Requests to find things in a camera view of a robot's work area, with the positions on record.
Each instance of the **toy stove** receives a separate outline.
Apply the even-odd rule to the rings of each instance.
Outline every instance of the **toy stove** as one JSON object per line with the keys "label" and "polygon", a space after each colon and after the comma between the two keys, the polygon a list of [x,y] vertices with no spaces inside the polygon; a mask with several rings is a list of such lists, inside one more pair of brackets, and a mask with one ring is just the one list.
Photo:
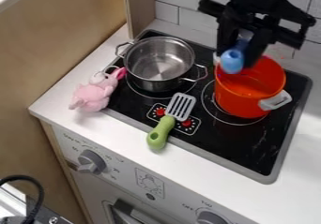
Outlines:
{"label": "toy stove", "polygon": [[[148,30],[140,39],[155,36],[168,35]],[[292,96],[291,103],[264,117],[235,117],[221,109],[214,98],[214,50],[185,41],[194,49],[196,63],[208,67],[206,79],[198,83],[186,82],[167,93],[149,93],[124,79],[113,93],[108,109],[103,112],[140,128],[147,136],[164,115],[174,93],[192,95],[197,101],[190,118],[183,123],[176,122],[168,142],[260,183],[271,184],[280,172],[312,81],[286,71],[284,89]],[[123,67],[123,59],[116,59],[112,65]],[[190,75],[197,78],[202,73],[193,67]]]}

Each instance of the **white pot handle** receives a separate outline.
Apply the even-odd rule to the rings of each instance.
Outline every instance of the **white pot handle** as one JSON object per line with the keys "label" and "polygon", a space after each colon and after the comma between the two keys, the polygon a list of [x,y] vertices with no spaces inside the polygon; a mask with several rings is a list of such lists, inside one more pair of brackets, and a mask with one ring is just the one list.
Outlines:
{"label": "white pot handle", "polygon": [[281,108],[282,106],[291,101],[291,95],[289,95],[286,91],[282,90],[277,96],[260,100],[258,102],[258,105],[263,111],[270,111]]}

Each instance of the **oven door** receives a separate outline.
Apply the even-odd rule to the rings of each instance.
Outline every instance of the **oven door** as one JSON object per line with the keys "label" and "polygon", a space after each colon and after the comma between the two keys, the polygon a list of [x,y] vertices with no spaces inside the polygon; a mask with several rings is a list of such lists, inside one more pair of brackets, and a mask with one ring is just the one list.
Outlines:
{"label": "oven door", "polygon": [[102,202],[106,215],[112,217],[112,224],[161,224],[159,221],[135,210],[124,201],[117,200],[114,205],[107,201]]}
{"label": "oven door", "polygon": [[182,224],[119,186],[92,174],[70,172],[94,224]]}

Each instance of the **plush toy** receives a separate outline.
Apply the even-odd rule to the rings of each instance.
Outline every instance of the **plush toy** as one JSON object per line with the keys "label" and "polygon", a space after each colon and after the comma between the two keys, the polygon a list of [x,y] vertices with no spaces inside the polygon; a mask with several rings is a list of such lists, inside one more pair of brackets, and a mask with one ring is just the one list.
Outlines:
{"label": "plush toy", "polygon": [[85,112],[98,112],[107,107],[112,92],[118,81],[126,75],[124,67],[116,69],[112,74],[96,73],[88,85],[79,85],[73,93],[69,108],[80,108]]}

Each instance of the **silver pot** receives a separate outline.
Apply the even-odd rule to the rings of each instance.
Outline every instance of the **silver pot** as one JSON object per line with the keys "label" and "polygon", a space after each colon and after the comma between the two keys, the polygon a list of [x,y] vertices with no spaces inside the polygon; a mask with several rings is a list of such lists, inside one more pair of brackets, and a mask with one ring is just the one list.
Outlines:
{"label": "silver pot", "polygon": [[[126,55],[119,48],[131,45]],[[183,82],[198,82],[207,77],[207,68],[195,64],[195,53],[185,41],[173,37],[150,37],[136,43],[125,42],[116,47],[115,54],[124,58],[128,78],[149,92],[166,92]],[[204,70],[204,76],[189,79],[193,65]]]}

